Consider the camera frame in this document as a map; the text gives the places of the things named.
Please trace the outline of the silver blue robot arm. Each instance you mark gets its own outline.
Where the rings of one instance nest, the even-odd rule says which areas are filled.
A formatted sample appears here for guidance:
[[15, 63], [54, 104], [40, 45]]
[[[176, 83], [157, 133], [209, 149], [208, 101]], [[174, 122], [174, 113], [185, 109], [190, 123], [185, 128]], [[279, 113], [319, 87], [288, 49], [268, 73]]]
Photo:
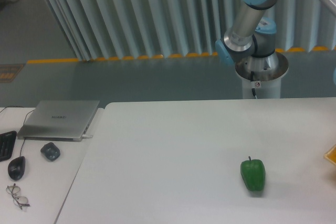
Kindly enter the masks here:
[[[319, 1], [335, 13], [335, 0]], [[243, 0], [232, 27], [215, 43], [220, 60], [249, 82], [273, 81], [288, 71], [288, 60], [275, 51], [276, 23], [264, 17], [276, 2]]]

